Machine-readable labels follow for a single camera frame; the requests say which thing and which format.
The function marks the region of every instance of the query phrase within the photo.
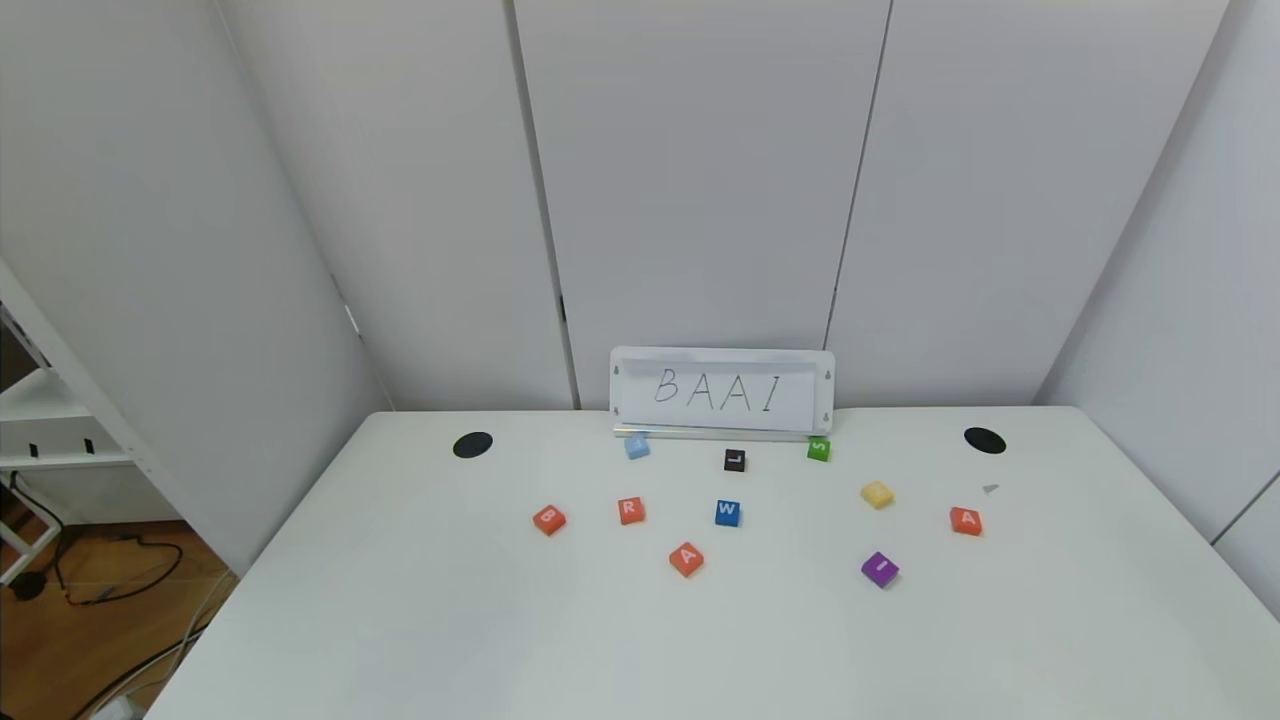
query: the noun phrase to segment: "white sign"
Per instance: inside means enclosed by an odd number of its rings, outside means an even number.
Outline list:
[[[618,347],[612,360],[609,396],[620,428],[769,430],[800,438],[831,427],[829,352]]]

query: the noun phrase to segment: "blue letter block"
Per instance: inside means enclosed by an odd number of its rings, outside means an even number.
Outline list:
[[[742,519],[742,506],[731,500],[716,501],[716,524],[736,528]]]
[[[649,441],[644,436],[631,436],[622,441],[622,447],[627,448],[627,457],[635,460],[649,455]]]

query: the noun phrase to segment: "red letter block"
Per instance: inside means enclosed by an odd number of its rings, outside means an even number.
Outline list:
[[[685,543],[676,548],[676,552],[671,553],[671,564],[680,570],[680,574],[689,577],[694,574],[694,570],[703,566],[703,553],[698,552],[698,548],[692,543]]]
[[[564,514],[556,509],[554,505],[548,505],[534,515],[534,524],[538,529],[547,533],[548,536],[556,530],[564,527]]]
[[[618,501],[618,516],[623,525],[644,520],[644,502],[639,497],[628,497]]]
[[[951,529],[966,536],[982,534],[982,515],[968,507],[951,509]]]

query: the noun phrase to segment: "cube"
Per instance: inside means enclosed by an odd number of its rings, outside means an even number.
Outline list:
[[[736,528],[742,520],[742,506],[732,500],[716,501],[716,524]]]
[[[680,574],[689,577],[694,574],[694,570],[703,566],[703,553],[698,552],[698,548],[692,543],[685,543],[676,548],[669,556],[671,564],[680,570]]]
[[[968,507],[951,509],[951,529],[966,536],[982,534],[982,515]]]
[[[726,450],[724,451],[724,469],[731,473],[741,473],[746,470],[746,451],[745,450]]]
[[[897,565],[893,565],[893,561],[884,557],[881,552],[872,555],[867,559],[867,562],[863,562],[863,574],[870,578],[881,589],[884,589],[884,585],[893,582],[893,578],[897,577]]]
[[[563,528],[564,523],[564,514],[561,512],[554,505],[548,505],[534,515],[534,524],[538,525],[539,530],[547,533],[548,536]]]
[[[649,441],[644,436],[631,436],[622,441],[622,447],[627,451],[627,457],[635,460],[637,457],[644,457],[649,455]]]
[[[826,462],[831,459],[831,441],[822,437],[814,436],[809,438],[809,459],[822,460]]]
[[[863,500],[869,502],[876,510],[879,510],[890,502],[893,502],[893,491],[888,489],[888,486],[879,480],[867,483],[863,486]]]
[[[644,501],[639,497],[628,497],[618,501],[618,518],[623,525],[644,520]]]

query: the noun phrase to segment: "purple letter block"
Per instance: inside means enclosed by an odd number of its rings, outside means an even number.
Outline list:
[[[863,562],[863,574],[883,588],[897,577],[897,565],[893,565],[892,560],[877,552],[867,562]]]

